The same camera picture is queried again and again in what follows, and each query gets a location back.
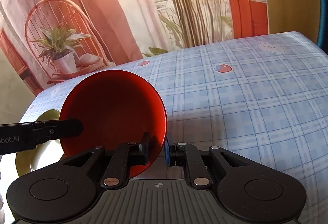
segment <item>flower pot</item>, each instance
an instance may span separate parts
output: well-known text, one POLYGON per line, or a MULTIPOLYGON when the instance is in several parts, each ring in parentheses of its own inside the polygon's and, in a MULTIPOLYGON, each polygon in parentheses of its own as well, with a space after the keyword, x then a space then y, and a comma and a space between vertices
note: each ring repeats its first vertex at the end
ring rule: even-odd
POLYGON ((64 74, 77 72, 74 54, 68 53, 62 58, 53 60, 53 63, 57 67, 57 69, 61 70, 64 74))

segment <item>metal screw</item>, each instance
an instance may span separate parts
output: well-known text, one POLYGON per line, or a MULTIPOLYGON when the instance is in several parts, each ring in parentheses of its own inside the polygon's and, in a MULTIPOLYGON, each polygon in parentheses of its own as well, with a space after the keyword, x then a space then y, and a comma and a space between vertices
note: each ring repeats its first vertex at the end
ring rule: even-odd
POLYGON ((120 183, 119 179, 116 179, 116 178, 104 179, 104 184, 107 185, 107 186, 115 186, 119 183, 120 183))
POLYGON ((210 183, 210 180, 207 178, 196 178, 194 179, 194 184, 198 186, 205 186, 210 183))

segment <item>checkered tablecloth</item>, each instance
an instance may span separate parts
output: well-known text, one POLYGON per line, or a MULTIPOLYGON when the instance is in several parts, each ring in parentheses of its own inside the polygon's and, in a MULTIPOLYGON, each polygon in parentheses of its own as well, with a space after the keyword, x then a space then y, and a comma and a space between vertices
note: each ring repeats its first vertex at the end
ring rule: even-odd
MULTIPOLYGON (((297 32, 224 41, 111 69, 136 73, 161 95, 175 142, 218 145, 298 179, 302 223, 328 219, 328 56, 297 32)), ((42 93, 21 122, 61 109, 88 75, 42 93)), ((139 178, 179 178, 163 155, 139 178)))

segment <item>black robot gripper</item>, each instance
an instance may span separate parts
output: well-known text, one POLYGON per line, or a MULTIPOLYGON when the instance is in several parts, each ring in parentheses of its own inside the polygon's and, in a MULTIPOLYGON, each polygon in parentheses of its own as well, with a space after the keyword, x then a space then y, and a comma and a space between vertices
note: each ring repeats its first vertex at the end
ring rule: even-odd
POLYGON ((150 134, 116 150, 94 147, 15 180, 7 202, 18 224, 297 224, 306 202, 295 178, 212 146, 165 142, 182 179, 130 179, 148 163, 150 134))

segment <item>ribbed gray panel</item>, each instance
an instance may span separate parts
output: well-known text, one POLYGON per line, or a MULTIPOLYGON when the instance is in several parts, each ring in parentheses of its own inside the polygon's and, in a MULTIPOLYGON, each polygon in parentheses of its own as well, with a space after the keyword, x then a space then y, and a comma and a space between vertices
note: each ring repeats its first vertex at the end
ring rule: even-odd
MULTIPOLYGON (((209 191, 179 180, 132 179, 105 191, 85 215, 66 224, 245 224, 225 213, 209 191)), ((20 220, 17 224, 28 224, 20 220)))

